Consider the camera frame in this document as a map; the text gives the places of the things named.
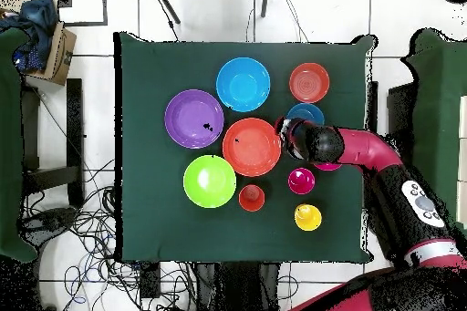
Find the table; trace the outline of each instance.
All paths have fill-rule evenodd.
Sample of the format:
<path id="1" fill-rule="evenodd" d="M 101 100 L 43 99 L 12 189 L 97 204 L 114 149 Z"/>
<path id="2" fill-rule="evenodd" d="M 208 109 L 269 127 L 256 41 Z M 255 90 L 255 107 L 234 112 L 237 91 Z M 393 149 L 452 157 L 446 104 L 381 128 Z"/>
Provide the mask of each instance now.
<path id="1" fill-rule="evenodd" d="M 328 94 L 317 105 L 327 123 L 363 128 L 365 119 L 365 56 L 372 36 L 354 44 L 326 43 L 148 43 L 125 33 L 116 34 L 116 86 L 122 101 L 122 259 L 151 261 L 331 261 L 365 263 L 360 248 L 362 178 L 343 166 L 316 176 L 315 189 L 305 196 L 291 193 L 286 183 L 291 170 L 303 166 L 283 153 L 266 175 L 237 175 L 234 197 L 217 209 L 203 209 L 186 197 L 182 187 L 188 164 L 204 154 L 222 156 L 228 126 L 256 117 L 274 123 L 296 103 L 288 87 L 292 70 L 317 62 L 330 76 Z M 164 112 L 178 92 L 197 88 L 215 95 L 219 69 L 234 57 L 251 57 L 268 69 L 271 91 L 259 109 L 239 113 L 223 106 L 226 126 L 211 146 L 188 150 L 177 145 L 164 127 Z M 247 183 L 265 190 L 265 206 L 245 212 L 238 192 Z M 314 232 L 295 224 L 299 203 L 317 206 L 323 223 Z"/>

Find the purple bowl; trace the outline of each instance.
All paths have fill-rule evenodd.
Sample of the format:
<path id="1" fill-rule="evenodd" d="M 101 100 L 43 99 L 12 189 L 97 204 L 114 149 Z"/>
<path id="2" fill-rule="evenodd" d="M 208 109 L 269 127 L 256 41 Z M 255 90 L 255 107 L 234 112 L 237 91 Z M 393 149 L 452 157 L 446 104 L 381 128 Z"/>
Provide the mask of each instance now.
<path id="1" fill-rule="evenodd" d="M 298 168 L 288 176 L 288 187 L 293 193 L 307 194 L 315 186 L 315 176 L 305 168 Z"/>
<path id="2" fill-rule="evenodd" d="M 335 171 L 342 166 L 339 163 L 314 163 L 313 165 L 315 165 L 321 171 Z"/>
<path id="3" fill-rule="evenodd" d="M 211 94 L 187 89 L 172 98 L 165 110 L 165 129 L 189 149 L 211 145 L 223 131 L 223 109 Z"/>

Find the blue cloth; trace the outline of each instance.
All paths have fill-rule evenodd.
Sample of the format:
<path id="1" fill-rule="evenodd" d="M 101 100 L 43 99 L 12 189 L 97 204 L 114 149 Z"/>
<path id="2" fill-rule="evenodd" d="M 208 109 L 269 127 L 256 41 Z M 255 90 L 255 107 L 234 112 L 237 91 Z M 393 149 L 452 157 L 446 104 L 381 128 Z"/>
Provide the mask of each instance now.
<path id="1" fill-rule="evenodd" d="M 46 68 L 57 21 L 53 0 L 26 1 L 19 16 L 0 20 L 0 32 L 18 27 L 29 36 L 29 41 L 17 49 L 14 57 L 15 62 L 19 60 L 16 66 L 21 72 Z"/>

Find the bowl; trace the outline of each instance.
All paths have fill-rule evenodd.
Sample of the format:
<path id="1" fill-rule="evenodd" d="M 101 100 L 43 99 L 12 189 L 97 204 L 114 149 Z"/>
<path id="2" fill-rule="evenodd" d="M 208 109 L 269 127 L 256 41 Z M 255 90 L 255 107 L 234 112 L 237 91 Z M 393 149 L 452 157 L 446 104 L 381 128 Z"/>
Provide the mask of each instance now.
<path id="1" fill-rule="evenodd" d="M 265 120 L 240 119 L 223 137 L 223 157 L 243 176 L 268 173 L 279 161 L 281 140 Z"/>
<path id="2" fill-rule="evenodd" d="M 315 103 L 329 90 L 329 75 L 317 63 L 303 63 L 290 76 L 292 95 L 304 103 Z"/>
<path id="3" fill-rule="evenodd" d="M 342 166 L 341 163 L 314 163 L 313 165 L 321 171 L 335 171 Z"/>
<path id="4" fill-rule="evenodd" d="M 188 198 L 202 208 L 218 208 L 235 193 L 234 169 L 224 158 L 203 155 L 194 160 L 183 174 L 183 189 Z"/>
<path id="5" fill-rule="evenodd" d="M 298 103 L 287 113 L 287 119 L 301 118 L 309 120 L 317 125 L 324 125 L 325 116 L 318 106 L 310 103 Z"/>
<path id="6" fill-rule="evenodd" d="M 288 187 L 293 193 L 307 194 L 315 187 L 315 176 L 305 168 L 297 168 L 288 176 Z"/>
<path id="7" fill-rule="evenodd" d="M 260 107 L 269 95 L 269 74 L 260 62 L 249 57 L 228 61 L 216 80 L 221 102 L 234 111 L 252 111 Z"/>
<path id="8" fill-rule="evenodd" d="M 169 102 L 164 122 L 165 129 L 179 145 L 189 149 L 205 148 L 223 131 L 223 109 L 211 94 L 187 89 Z"/>
<path id="9" fill-rule="evenodd" d="M 253 184 L 246 185 L 238 194 L 240 206 L 248 212 L 256 212 L 265 204 L 265 193 Z"/>
<path id="10" fill-rule="evenodd" d="M 322 222 L 321 212 L 314 205 L 300 204 L 295 211 L 296 225 L 303 231 L 314 231 Z"/>

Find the yellow bowl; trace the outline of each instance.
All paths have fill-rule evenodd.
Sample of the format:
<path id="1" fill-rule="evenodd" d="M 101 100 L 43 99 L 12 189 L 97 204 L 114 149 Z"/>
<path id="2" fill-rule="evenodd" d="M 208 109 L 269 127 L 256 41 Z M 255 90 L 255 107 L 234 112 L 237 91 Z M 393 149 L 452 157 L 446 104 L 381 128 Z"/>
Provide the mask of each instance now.
<path id="1" fill-rule="evenodd" d="M 314 231 L 321 224 L 321 212 L 306 203 L 296 207 L 295 218 L 296 225 L 303 231 Z"/>

